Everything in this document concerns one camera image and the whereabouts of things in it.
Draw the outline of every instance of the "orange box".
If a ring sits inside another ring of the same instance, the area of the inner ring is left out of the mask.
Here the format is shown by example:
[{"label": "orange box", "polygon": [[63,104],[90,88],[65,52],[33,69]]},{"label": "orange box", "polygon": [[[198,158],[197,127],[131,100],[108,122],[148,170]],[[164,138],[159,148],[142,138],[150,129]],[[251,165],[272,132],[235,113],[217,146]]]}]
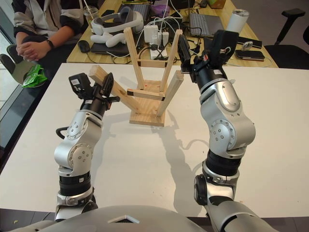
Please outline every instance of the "orange box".
[{"label": "orange box", "polygon": [[224,4],[225,4],[225,0],[208,0],[208,5],[211,8],[223,9]]}]

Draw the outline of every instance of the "person's hand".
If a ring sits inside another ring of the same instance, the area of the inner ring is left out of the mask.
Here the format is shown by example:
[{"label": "person's hand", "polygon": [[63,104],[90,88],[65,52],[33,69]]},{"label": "person's hand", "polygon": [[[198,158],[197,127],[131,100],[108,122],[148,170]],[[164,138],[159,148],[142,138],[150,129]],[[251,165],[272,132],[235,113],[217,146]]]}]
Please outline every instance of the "person's hand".
[{"label": "person's hand", "polygon": [[16,47],[17,54],[19,56],[22,56],[24,59],[26,59],[25,57],[30,57],[30,56],[33,58],[36,57],[37,54],[34,54],[33,49],[29,49],[28,46],[26,46],[24,43],[21,45],[18,45]]},{"label": "person's hand", "polygon": [[38,61],[46,56],[51,50],[47,41],[43,42],[26,42],[16,48],[18,54],[29,61]]}]

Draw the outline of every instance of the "computer mouse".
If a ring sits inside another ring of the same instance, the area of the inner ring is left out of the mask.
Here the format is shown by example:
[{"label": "computer mouse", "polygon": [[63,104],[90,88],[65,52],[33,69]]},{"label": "computer mouse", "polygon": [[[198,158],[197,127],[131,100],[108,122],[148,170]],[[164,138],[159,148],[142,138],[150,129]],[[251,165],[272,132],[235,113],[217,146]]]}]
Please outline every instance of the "computer mouse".
[{"label": "computer mouse", "polygon": [[206,6],[207,6],[207,0],[202,0],[201,3],[199,4],[199,6],[200,6],[201,8],[206,8]]},{"label": "computer mouse", "polygon": [[82,53],[90,52],[90,46],[86,40],[80,40],[77,45]]}]

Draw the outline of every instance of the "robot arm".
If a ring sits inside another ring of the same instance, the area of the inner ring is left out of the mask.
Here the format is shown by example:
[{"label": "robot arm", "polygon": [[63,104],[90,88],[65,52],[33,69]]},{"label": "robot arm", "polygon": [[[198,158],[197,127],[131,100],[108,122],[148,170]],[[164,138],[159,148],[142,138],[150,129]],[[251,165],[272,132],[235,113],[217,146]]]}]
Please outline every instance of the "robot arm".
[{"label": "robot arm", "polygon": [[84,102],[67,127],[64,140],[55,150],[59,164],[60,191],[57,194],[56,221],[71,218],[96,209],[94,188],[90,183],[90,168],[93,150],[101,137],[104,112],[119,97],[110,97],[113,76],[105,77],[102,85],[90,86],[86,74],[69,78],[71,87]]},{"label": "robot arm", "polygon": [[189,73],[200,90],[202,117],[210,131],[209,151],[202,172],[195,178],[195,200],[203,205],[216,232],[276,231],[245,205],[235,202],[238,167],[246,147],[255,138],[254,124],[242,110],[222,65],[236,48],[238,33],[218,31],[212,42],[204,39],[205,50],[190,64],[189,45],[181,35],[178,53],[182,72]]}]

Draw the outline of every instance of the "green bag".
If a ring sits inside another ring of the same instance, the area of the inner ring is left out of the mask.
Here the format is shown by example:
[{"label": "green bag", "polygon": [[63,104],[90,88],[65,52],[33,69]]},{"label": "green bag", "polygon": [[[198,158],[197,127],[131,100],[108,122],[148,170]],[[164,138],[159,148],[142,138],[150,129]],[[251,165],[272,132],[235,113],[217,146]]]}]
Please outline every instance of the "green bag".
[{"label": "green bag", "polygon": [[46,80],[47,78],[44,75],[43,68],[41,68],[40,64],[36,64],[32,66],[31,69],[28,71],[23,83],[23,88],[39,86],[42,82]]}]

